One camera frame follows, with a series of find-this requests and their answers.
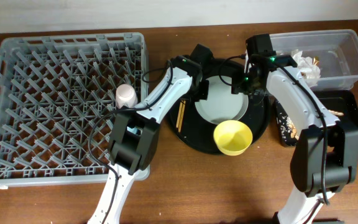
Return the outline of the white napkin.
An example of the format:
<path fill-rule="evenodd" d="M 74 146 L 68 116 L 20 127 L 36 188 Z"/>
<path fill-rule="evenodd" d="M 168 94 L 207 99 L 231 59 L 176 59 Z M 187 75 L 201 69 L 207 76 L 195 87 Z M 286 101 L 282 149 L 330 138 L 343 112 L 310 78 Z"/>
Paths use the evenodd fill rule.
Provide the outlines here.
<path fill-rule="evenodd" d="M 306 80 L 306 83 L 311 88 L 318 85 L 318 81 L 321 78 L 321 70 L 319 66 L 313 64 L 314 57 L 304 57 L 303 52 L 299 49 L 292 50 L 291 56 L 298 65 L 298 69 L 301 72 L 302 77 Z"/>

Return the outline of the blue cup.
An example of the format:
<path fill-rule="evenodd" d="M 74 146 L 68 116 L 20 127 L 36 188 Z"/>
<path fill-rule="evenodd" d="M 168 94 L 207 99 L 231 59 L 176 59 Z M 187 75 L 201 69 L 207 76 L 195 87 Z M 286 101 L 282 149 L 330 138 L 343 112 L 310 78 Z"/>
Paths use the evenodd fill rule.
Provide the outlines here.
<path fill-rule="evenodd" d="M 127 127 L 126 128 L 128 132 L 132 133 L 132 134 L 135 134 L 135 135 L 138 135 L 140 136 L 142 134 L 142 129 L 141 128 L 138 128 L 138 127 Z"/>

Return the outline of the pink cup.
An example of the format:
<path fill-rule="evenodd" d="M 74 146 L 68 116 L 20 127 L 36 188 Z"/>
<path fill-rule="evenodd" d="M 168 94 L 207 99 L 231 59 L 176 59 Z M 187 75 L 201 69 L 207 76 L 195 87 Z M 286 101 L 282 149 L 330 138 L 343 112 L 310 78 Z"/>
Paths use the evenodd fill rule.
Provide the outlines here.
<path fill-rule="evenodd" d="M 128 84 L 119 85 L 116 89 L 116 107 L 133 108 L 136 104 L 138 104 L 138 99 L 135 89 Z"/>

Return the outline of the pale grey plate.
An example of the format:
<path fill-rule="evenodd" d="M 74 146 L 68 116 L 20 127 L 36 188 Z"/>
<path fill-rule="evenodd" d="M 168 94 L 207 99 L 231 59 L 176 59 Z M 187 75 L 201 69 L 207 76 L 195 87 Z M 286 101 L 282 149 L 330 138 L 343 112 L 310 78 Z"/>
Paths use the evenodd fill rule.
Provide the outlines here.
<path fill-rule="evenodd" d="M 195 103 L 198 114 L 213 124 L 240 120 L 248 109 L 248 96 L 243 93 L 232 94 L 231 87 L 224 84 L 218 76 L 209 77 L 207 81 L 208 98 Z"/>

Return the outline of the gold snack wrapper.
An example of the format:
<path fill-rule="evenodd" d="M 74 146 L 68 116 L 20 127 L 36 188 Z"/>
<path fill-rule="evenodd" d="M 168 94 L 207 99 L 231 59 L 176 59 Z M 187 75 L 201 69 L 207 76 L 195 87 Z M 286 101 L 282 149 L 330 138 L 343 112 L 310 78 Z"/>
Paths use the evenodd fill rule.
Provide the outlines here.
<path fill-rule="evenodd" d="M 313 64 L 316 65 L 316 66 L 319 66 L 319 64 L 320 64 L 319 57 L 314 57 L 313 58 Z"/>

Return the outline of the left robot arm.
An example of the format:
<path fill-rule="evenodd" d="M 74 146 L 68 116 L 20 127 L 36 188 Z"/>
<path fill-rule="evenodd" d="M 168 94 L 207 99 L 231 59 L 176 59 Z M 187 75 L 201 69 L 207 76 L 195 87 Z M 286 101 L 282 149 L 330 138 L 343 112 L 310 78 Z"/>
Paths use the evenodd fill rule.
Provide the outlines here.
<path fill-rule="evenodd" d="M 203 67 L 212 59 L 212 51 L 198 44 L 190 55 L 178 55 L 167 62 L 164 77 L 144 100 L 97 120 L 114 123 L 107 147 L 109 162 L 104 165 L 108 169 L 106 185 L 89 223 L 119 223 L 132 184 L 150 174 L 165 115 L 182 97 L 207 99 L 209 83 L 203 78 Z"/>

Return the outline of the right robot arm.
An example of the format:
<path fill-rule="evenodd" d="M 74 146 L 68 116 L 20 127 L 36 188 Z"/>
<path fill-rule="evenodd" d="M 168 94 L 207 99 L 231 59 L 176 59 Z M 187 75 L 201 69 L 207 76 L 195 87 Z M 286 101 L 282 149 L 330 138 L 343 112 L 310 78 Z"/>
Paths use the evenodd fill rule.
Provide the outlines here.
<path fill-rule="evenodd" d="M 300 133 L 290 163 L 293 190 L 273 223 L 312 223 L 329 199 L 356 179 L 358 127 L 320 102 L 291 55 L 279 55 L 269 34 L 246 40 L 246 68 L 234 77 L 234 94 L 273 95 Z"/>

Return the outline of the yellow bowl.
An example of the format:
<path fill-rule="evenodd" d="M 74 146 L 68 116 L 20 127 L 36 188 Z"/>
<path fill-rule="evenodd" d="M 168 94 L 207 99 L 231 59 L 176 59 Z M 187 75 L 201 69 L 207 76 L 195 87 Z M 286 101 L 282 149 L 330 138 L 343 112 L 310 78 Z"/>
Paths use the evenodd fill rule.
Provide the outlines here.
<path fill-rule="evenodd" d="M 246 124 L 237 120 L 227 120 L 215 127 L 213 139 L 223 154 L 238 156 L 252 144 L 253 134 Z"/>

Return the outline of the food scraps pile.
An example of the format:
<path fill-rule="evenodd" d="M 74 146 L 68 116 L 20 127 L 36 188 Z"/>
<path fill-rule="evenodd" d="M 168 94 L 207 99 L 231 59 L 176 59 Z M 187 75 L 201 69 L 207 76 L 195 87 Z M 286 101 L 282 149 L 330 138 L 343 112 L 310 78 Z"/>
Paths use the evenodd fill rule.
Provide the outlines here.
<path fill-rule="evenodd" d="M 333 110 L 329 110 L 329 112 L 333 115 L 336 116 L 344 116 L 343 112 L 339 112 L 339 111 L 333 111 Z M 291 139 L 296 139 L 299 140 L 300 134 L 298 133 L 295 125 L 293 124 L 292 120 L 290 119 L 289 116 L 285 116 L 283 117 L 285 120 L 285 130 L 284 133 L 288 133 L 290 135 L 289 138 L 283 136 L 284 140 L 291 140 Z"/>

